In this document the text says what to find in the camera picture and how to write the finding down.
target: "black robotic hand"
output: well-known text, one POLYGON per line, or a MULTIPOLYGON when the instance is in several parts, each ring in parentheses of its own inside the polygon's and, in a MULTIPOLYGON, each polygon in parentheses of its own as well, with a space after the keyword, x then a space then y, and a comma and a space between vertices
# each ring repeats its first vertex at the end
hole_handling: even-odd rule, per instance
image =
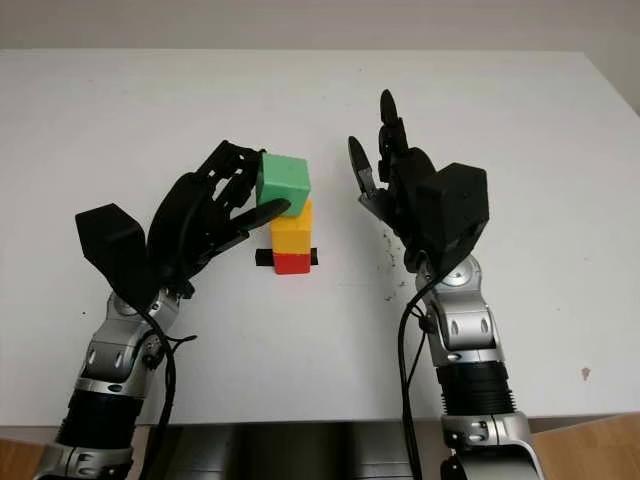
POLYGON ((410 148, 389 90, 380 117, 378 174, 387 188, 376 187, 362 145, 349 137, 359 200, 402 240, 409 272, 427 262, 435 277, 446 274, 471 253, 489 220, 486 173, 459 163, 437 171, 426 153, 410 148))
POLYGON ((209 260, 274 219, 289 201, 272 200, 231 217, 256 185, 262 152, 223 141, 195 172, 184 174, 160 204, 145 246, 144 231, 117 205, 76 215, 84 256, 114 292, 147 311, 160 288, 190 298, 189 279, 209 260), (222 180, 228 180, 213 197, 222 180))

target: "black cylindrical forearm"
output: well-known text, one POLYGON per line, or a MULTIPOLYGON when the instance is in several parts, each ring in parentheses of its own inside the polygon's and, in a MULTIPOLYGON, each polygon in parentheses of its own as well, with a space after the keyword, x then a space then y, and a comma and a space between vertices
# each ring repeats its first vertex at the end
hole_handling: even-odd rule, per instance
POLYGON ((56 441, 72 447, 129 448, 142 402, 124 395, 76 390, 56 441))
POLYGON ((438 381, 447 415, 513 413, 515 404, 502 362, 461 363, 439 367, 438 381))

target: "white wall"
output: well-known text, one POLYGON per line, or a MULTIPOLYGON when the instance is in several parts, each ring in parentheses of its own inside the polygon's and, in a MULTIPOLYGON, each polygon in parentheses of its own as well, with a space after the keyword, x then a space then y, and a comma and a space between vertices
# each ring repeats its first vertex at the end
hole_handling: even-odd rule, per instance
POLYGON ((640 111, 636 0, 0 0, 0 48, 585 51, 640 111))

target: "yellow block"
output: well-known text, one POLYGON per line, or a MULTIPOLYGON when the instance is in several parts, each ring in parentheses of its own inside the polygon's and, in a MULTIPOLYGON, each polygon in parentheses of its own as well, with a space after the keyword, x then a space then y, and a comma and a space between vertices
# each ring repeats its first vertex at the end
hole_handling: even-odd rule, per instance
POLYGON ((271 222, 271 248, 275 253, 309 253, 311 251, 311 200, 297 217, 278 217, 271 222))

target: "stacked blocks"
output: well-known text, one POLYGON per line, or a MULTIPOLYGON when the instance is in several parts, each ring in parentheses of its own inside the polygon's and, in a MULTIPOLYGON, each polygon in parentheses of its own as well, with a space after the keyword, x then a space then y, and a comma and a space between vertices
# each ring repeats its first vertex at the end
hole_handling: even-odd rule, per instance
POLYGON ((271 222, 271 245, 276 273, 309 273, 313 208, 307 201, 298 217, 280 216, 271 222))
POLYGON ((258 173, 258 204, 286 198, 291 206, 271 222, 273 264, 278 274, 309 273, 313 208, 306 160, 264 153, 258 173))

